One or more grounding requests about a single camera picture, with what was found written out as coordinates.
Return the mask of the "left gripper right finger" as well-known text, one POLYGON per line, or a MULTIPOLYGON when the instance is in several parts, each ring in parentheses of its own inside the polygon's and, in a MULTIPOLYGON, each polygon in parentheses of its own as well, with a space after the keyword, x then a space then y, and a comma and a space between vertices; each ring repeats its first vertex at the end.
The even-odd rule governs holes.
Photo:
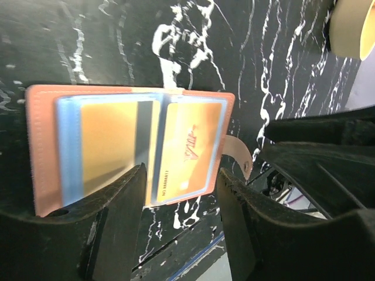
POLYGON ((374 279, 374 210, 323 220, 250 189, 226 169, 217 193, 233 280, 374 279))

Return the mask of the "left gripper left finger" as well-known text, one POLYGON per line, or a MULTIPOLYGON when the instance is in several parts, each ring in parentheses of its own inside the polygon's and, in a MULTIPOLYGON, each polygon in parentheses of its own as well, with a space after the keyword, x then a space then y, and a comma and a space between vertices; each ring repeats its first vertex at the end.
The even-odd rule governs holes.
POLYGON ((130 280, 146 167, 46 217, 1 212, 2 280, 130 280))

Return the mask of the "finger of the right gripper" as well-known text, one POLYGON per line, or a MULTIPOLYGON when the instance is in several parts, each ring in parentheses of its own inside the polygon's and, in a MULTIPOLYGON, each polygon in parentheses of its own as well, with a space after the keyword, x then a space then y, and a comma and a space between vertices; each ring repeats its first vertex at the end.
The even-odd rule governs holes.
POLYGON ((260 157, 329 217, 374 208, 374 107, 271 121, 260 157))

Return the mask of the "pink leather card holder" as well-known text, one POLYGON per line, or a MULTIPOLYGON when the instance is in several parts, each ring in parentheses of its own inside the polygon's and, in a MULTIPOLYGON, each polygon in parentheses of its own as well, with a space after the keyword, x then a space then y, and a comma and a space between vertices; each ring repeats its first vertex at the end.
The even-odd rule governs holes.
POLYGON ((130 101, 159 101, 161 105, 154 165, 152 168, 145 165, 146 208, 174 204, 213 192, 223 155, 232 157, 238 163, 244 178, 249 178, 253 167, 252 155, 239 138, 227 134, 235 102, 232 93, 182 88, 33 85, 26 91, 26 111, 37 215, 45 216, 90 195, 86 195, 83 189, 82 106, 130 101), (218 102, 223 106, 216 136, 217 148, 214 150, 207 186, 201 193, 189 197, 158 202, 156 195, 159 190, 167 106, 171 103, 195 102, 218 102))

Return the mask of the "orange credit card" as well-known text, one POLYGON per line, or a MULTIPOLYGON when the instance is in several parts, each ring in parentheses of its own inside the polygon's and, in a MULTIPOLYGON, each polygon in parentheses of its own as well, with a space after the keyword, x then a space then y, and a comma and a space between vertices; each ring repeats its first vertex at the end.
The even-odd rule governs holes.
POLYGON ((129 169, 152 168, 159 101, 85 104, 81 108, 83 189, 96 192, 129 169))

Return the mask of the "gold VIP credit card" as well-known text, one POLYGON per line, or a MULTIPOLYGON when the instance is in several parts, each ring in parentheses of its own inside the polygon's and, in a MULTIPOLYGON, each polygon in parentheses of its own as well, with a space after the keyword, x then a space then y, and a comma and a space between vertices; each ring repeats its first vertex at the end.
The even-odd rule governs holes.
POLYGON ((205 190, 217 148, 222 107, 218 102, 167 106, 158 202, 175 201, 205 190))

